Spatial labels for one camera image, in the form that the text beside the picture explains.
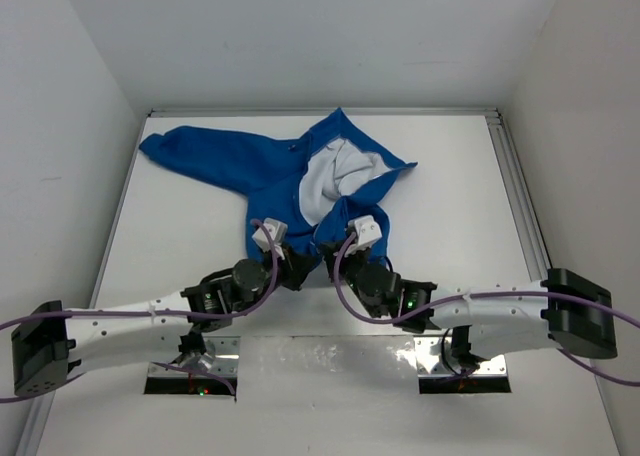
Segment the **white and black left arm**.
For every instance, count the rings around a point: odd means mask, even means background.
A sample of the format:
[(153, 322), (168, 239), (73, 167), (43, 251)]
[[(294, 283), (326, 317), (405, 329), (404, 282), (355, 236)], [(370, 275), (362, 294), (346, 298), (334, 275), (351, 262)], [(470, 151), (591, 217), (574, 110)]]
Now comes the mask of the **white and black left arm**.
[(138, 362), (179, 365), (206, 353), (204, 337), (254, 312), (276, 289), (297, 291), (318, 260), (284, 243), (170, 295), (103, 310), (41, 304), (5, 323), (14, 400), (55, 391), (100, 369)]

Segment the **blue zip-up jacket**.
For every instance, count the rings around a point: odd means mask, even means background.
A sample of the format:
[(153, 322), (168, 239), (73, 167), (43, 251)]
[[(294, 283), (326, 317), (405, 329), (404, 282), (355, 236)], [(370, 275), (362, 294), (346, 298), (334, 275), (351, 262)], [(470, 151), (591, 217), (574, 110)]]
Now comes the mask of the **blue zip-up jacket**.
[(305, 255), (344, 240), (350, 221), (371, 216), (382, 232), (371, 257), (384, 257), (390, 221), (380, 202), (401, 173), (415, 166), (359, 129), (342, 109), (297, 139), (180, 126), (146, 137), (139, 149), (164, 169), (245, 196), (248, 221), (287, 224), (287, 243)]

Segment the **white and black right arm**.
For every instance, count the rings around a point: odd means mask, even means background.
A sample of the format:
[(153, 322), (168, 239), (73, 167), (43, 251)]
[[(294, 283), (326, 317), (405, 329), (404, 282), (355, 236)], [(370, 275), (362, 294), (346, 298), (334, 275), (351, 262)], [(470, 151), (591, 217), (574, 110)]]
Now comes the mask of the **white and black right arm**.
[(448, 332), (441, 360), (452, 372), (528, 350), (599, 360), (618, 355), (610, 291), (573, 271), (551, 268), (544, 279), (507, 291), (439, 295), (437, 284), (404, 279), (368, 251), (352, 251), (347, 240), (325, 243), (320, 253), (334, 285), (347, 285), (363, 307), (347, 309), (357, 319), (415, 335)]

